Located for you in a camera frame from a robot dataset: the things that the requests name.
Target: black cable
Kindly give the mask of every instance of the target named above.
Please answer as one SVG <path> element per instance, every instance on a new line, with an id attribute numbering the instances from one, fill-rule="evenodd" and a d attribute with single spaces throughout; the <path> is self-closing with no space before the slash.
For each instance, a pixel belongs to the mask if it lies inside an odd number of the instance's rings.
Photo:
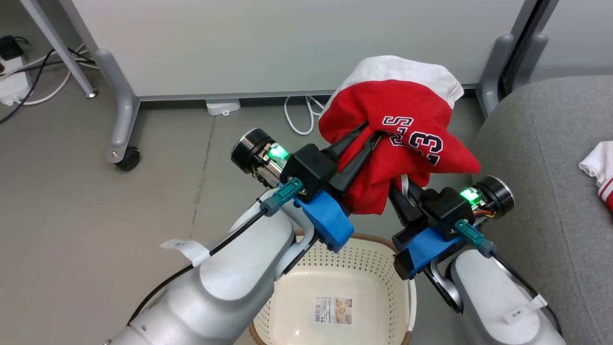
<path id="1" fill-rule="evenodd" d="M 530 292 L 530 295 L 532 298 L 538 295 L 538 292 L 536 291 L 536 289 L 533 288 L 532 285 L 530 285 L 528 281 L 526 281 L 526 279 L 524 279 L 524 277 L 522 277 L 522 275 L 519 274 L 519 272 L 517 272 L 511 265 L 509 265 L 509 263 L 504 261 L 500 257 L 500 254 L 498 254 L 498 252 L 495 252 L 492 250 L 490 254 L 492 254 L 494 259 L 498 260 L 498 262 L 500 262 L 500 264 L 503 265 L 503 267 L 506 268 L 506 270 L 509 271 L 520 283 L 522 283 L 522 285 L 528 290 L 528 292 Z"/>
<path id="2" fill-rule="evenodd" d="M 91 64 L 91 62 L 89 61 L 77 61 L 78 63 L 87 63 L 87 64 Z M 46 64 L 46 66 L 51 66 L 53 64 L 60 64 L 60 63 L 65 63 L 64 61 L 54 61 L 54 62 L 49 62 Z M 15 71 L 15 73 L 19 73 L 19 72 L 25 72 L 25 71 L 33 71 L 35 69 L 39 69 L 40 65 L 36 65 L 36 66 L 30 66 L 30 67 L 26 67 L 26 68 L 22 68 L 22 69 L 18 69 L 17 71 Z"/>
<path id="3" fill-rule="evenodd" d="M 240 234 L 244 233 L 245 230 L 247 230 L 251 225 L 253 225 L 253 223 L 257 222 L 258 219 L 262 218 L 262 216 L 266 213 L 266 210 L 260 210 L 260 212 L 258 212 L 257 214 L 255 214 L 254 216 L 252 216 L 251 218 L 249 218 L 249 220 L 247 220 L 237 231 L 233 232 L 230 236 L 228 236 L 228 238 L 226 238 L 222 243 L 220 243 L 218 246 L 216 246 L 215 248 L 213 248 L 213 250 L 211 250 L 208 254 L 210 256 L 213 256 L 215 253 L 219 252 L 223 247 L 227 246 L 230 242 L 232 242 L 235 238 L 237 238 L 238 236 L 240 236 Z M 186 268 L 183 268 L 181 271 L 173 274 L 172 276 L 170 276 L 168 279 L 166 279 L 165 281 L 163 281 L 161 284 L 159 284 L 155 289 L 153 289 L 153 291 L 151 291 L 149 293 L 149 295 L 147 295 L 147 297 L 145 297 L 145 299 L 140 302 L 139 306 L 136 308 L 136 310 L 134 311 L 134 313 L 132 314 L 132 316 L 130 317 L 130 320 L 128 321 L 128 326 L 130 325 L 130 322 L 132 322 L 139 314 L 140 312 L 143 310 L 143 308 L 147 305 L 147 303 L 160 291 L 162 290 L 166 285 L 168 285 L 168 283 L 172 282 L 173 280 L 175 280 L 178 276 L 181 276 L 183 273 L 191 270 L 192 268 L 194 268 L 194 265 L 189 265 Z"/>
<path id="4" fill-rule="evenodd" d="M 27 39 L 25 39 L 25 38 L 23 38 L 21 36 L 13 36 L 13 39 L 15 39 L 15 40 L 20 39 L 23 43 L 30 44 L 30 42 Z"/>
<path id="5" fill-rule="evenodd" d="M 230 242 L 232 242 L 235 238 L 239 237 L 240 234 L 244 233 L 245 230 L 247 230 L 251 225 L 253 225 L 253 223 L 257 222 L 258 219 L 262 218 L 262 216 L 266 213 L 266 210 L 260 210 L 260 212 L 258 212 L 257 214 L 255 214 L 253 217 L 249 218 L 249 220 L 247 220 L 240 228 L 238 228 L 237 231 L 233 232 L 230 236 L 228 236 L 222 243 L 220 243 L 218 246 L 216 246 L 215 248 L 213 248 L 210 252 L 209 255 L 213 256 L 213 254 L 219 252 L 221 249 L 223 249 L 223 247 L 227 246 Z"/>
<path id="6" fill-rule="evenodd" d="M 532 285 L 530 285 L 528 281 L 526 281 L 526 279 L 522 277 L 521 274 L 519 274 L 519 272 L 517 272 L 511 265 L 509 265 L 508 262 L 504 261 L 500 257 L 500 254 L 498 254 L 498 252 L 495 252 L 492 250 L 490 254 L 492 254 L 492 257 L 496 259 L 496 261 L 500 262 L 500 264 L 504 268 L 506 268 L 506 270 L 509 271 L 509 273 L 511 273 L 515 277 L 515 279 L 517 279 L 526 288 L 526 290 L 528 290 L 532 298 L 539 295 L 536 289 L 533 288 Z M 564 338 L 564 336 L 562 335 L 562 326 L 560 325 L 560 320 L 558 320 L 558 315 L 555 314 L 554 310 L 549 305 L 546 305 L 545 309 L 549 311 L 549 314 L 551 314 L 552 318 L 554 319 L 554 324 L 555 324 L 554 326 L 555 326 L 555 329 L 558 331 L 558 334 L 560 334 L 560 336 Z"/>
<path id="7" fill-rule="evenodd" d="M 147 305 L 147 303 L 160 291 L 162 290 L 166 285 L 168 285 L 168 283 L 172 282 L 173 280 L 175 280 L 177 277 L 181 276 L 183 273 L 191 270 L 192 268 L 194 268 L 194 265 L 190 264 L 189 266 L 183 268 L 181 271 L 171 275 L 168 279 L 166 279 L 165 281 L 163 281 L 161 284 L 159 284 L 158 286 L 156 286 L 155 289 L 153 289 L 149 295 L 147 295 L 147 297 L 145 297 L 145 299 L 140 302 L 139 306 L 136 307 L 136 310 L 134 311 L 134 313 L 132 314 L 132 316 L 130 316 L 130 319 L 128 320 L 128 324 L 126 324 L 126 326 L 130 326 L 130 322 L 132 322 L 141 312 L 141 310 L 143 310 L 143 308 Z"/>
<path id="8" fill-rule="evenodd" d="M 36 87 L 36 84 L 38 83 L 38 80 L 40 79 L 40 75 L 42 74 L 42 70 L 43 68 L 45 68 L 45 66 L 47 65 L 47 60 L 49 60 L 49 56 L 51 56 L 51 54 L 55 51 L 55 49 L 51 49 L 49 51 L 49 53 L 47 54 L 47 56 L 45 56 L 45 59 L 42 61 L 42 64 L 40 64 L 40 71 L 38 72 L 38 74 L 36 75 L 36 79 L 34 79 L 34 82 L 32 83 L 32 87 L 30 88 L 30 91 L 28 91 L 28 93 L 26 94 L 26 96 L 21 100 L 21 102 L 19 104 L 17 104 L 17 107 L 15 109 L 13 109 L 12 112 L 10 112 L 9 115 L 6 115 L 2 120 L 0 120 L 0 125 L 2 125 L 4 122 L 8 121 L 8 119 L 10 119 L 13 115 L 15 115 L 15 113 L 23 106 L 23 104 L 28 100 L 28 98 L 30 97 L 30 95 L 32 95 L 32 92 L 34 91 L 34 88 Z"/>
<path id="9" fill-rule="evenodd" d="M 67 49 L 68 49 L 68 51 L 69 51 L 69 52 L 73 53 L 74 55 L 77 55 L 78 57 L 80 57 L 81 59 L 86 60 L 87 62 L 90 62 L 90 63 L 96 63 L 94 60 L 92 60 L 92 59 L 90 59 L 90 58 L 88 58 L 88 57 L 86 57 L 86 56 L 83 56 L 83 55 L 81 55 L 81 54 L 79 54 L 79 53 L 75 52 L 74 50 L 72 50 L 72 49 L 70 49 L 70 48 L 67 48 Z"/>

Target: desk leg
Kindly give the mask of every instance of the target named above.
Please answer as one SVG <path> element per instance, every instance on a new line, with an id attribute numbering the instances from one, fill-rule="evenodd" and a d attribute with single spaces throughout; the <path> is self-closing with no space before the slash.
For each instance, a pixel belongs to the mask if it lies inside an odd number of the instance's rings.
<path id="1" fill-rule="evenodd" d="M 75 79 L 77 79 L 79 85 L 81 85 L 83 91 L 85 91 L 85 97 L 95 97 L 98 94 L 98 90 L 91 86 L 91 84 L 83 74 L 83 71 L 81 71 L 81 68 L 77 65 L 77 62 L 74 60 L 74 58 L 66 48 L 66 45 L 64 44 L 62 39 L 59 38 L 58 32 L 55 31 L 55 29 L 51 25 L 51 22 L 49 22 L 49 19 L 47 18 L 43 10 L 40 8 L 38 1 L 21 0 L 21 3 L 24 5 L 24 7 L 26 7 L 26 10 L 28 11 L 28 13 L 30 13 L 30 16 L 32 16 L 32 19 L 34 19 L 40 30 L 45 34 L 53 48 L 55 48 L 56 52 L 58 52 L 58 55 L 66 63 L 66 66 L 68 67 L 68 69 L 70 69 L 72 75 L 75 77 Z"/>

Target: caster wheel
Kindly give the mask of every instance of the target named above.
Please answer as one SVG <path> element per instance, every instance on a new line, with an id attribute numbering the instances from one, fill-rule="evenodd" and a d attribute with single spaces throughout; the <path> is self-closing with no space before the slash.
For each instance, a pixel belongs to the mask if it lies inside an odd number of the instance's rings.
<path id="1" fill-rule="evenodd" d="M 140 152 L 134 146 L 128 146 L 126 148 L 126 153 L 123 156 L 123 159 L 115 165 L 117 168 L 120 168 L 123 171 L 130 171 L 139 164 L 140 162 Z"/>

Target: white label tag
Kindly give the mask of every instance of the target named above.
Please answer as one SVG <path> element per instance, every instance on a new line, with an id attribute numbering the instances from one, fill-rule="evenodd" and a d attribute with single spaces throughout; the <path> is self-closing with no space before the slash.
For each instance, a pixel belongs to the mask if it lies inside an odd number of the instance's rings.
<path id="1" fill-rule="evenodd" d="M 533 300 L 524 304 L 523 306 L 519 306 L 512 311 L 503 315 L 505 321 L 510 324 L 514 324 L 515 322 L 523 319 L 525 316 L 529 315 L 531 312 L 541 309 L 542 307 L 547 305 L 547 301 L 541 296 L 538 295 L 534 297 Z"/>
<path id="2" fill-rule="evenodd" d="M 196 241 L 182 241 L 180 239 L 171 239 L 159 245 L 165 249 L 179 250 L 189 261 L 192 262 L 194 267 L 199 266 L 204 260 L 211 257 L 208 254 L 208 249 Z"/>
<path id="3" fill-rule="evenodd" d="M 313 322 L 316 324 L 351 325 L 353 299 L 315 296 Z"/>

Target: gray couch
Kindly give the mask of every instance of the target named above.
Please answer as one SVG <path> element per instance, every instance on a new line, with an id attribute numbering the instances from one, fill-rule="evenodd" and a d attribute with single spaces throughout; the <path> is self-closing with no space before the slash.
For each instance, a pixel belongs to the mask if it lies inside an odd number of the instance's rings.
<path id="1" fill-rule="evenodd" d="M 482 175 L 513 190 L 515 209 L 486 236 L 556 311 L 568 344 L 613 344 L 613 214 L 577 165 L 613 140 L 613 77 L 526 85 L 485 121 Z"/>

